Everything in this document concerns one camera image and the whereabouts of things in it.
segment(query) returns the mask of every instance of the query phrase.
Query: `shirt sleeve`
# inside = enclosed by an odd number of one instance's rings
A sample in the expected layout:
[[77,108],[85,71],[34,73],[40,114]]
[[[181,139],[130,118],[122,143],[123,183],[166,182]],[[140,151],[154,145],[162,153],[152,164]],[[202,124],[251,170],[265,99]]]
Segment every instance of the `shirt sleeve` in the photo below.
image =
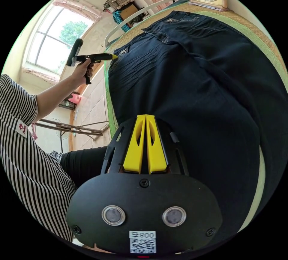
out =
[[6,110],[27,126],[38,114],[36,95],[30,95],[6,74],[0,76],[0,99]]

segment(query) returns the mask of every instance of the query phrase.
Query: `white bed railing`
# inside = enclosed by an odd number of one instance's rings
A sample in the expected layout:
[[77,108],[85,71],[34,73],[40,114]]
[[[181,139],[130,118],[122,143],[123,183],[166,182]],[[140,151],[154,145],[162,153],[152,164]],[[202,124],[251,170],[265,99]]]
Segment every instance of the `white bed railing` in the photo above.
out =
[[137,17],[138,15],[144,13],[145,11],[151,9],[151,8],[154,8],[160,4],[163,4],[163,3],[167,3],[167,2],[170,2],[170,1],[173,1],[173,0],[161,0],[159,2],[156,2],[156,3],[153,3],[139,11],[137,11],[136,13],[132,14],[131,16],[129,16],[128,18],[126,18],[124,21],[122,21],[119,25],[117,25],[110,33],[108,33],[108,35],[106,36],[105,38],[105,47],[107,48],[109,45],[110,45],[110,42],[109,39],[110,37],[116,32],[118,31],[119,29],[121,29],[121,27],[123,27],[125,24],[127,24],[128,22],[130,22],[132,19],[134,19],[135,17]]

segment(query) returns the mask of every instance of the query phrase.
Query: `jeans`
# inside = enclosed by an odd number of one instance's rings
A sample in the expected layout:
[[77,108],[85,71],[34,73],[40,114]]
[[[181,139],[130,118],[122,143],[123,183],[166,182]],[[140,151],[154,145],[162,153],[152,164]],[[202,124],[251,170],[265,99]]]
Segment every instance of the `jeans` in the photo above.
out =
[[177,134],[189,174],[218,199],[223,224],[211,244],[237,233],[259,174],[267,203],[288,158],[288,96],[267,57],[228,25],[173,11],[143,29],[109,69],[118,123],[139,114],[166,121]]

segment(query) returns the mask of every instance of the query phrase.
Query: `screw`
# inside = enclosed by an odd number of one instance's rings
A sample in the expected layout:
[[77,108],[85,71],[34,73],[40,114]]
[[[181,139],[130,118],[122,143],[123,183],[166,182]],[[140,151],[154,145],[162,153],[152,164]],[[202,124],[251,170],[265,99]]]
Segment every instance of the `screw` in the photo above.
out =
[[72,226],[72,231],[76,234],[81,234],[81,229],[77,225]]
[[210,237],[210,236],[214,235],[215,232],[216,232],[215,228],[210,228],[210,229],[207,230],[206,236]]
[[140,181],[140,186],[141,186],[142,188],[147,188],[149,185],[150,185],[150,182],[149,182],[149,180],[147,180],[147,179],[142,179],[142,180]]

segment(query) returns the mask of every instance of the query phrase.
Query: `striped shirt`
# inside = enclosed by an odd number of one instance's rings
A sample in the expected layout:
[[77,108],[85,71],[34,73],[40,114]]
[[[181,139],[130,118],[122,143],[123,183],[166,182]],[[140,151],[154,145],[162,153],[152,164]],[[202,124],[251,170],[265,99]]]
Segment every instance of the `striped shirt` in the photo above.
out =
[[63,170],[60,154],[45,153],[28,127],[38,113],[30,95],[8,75],[0,76],[0,158],[20,201],[31,215],[57,236],[73,240],[66,212],[76,191]]

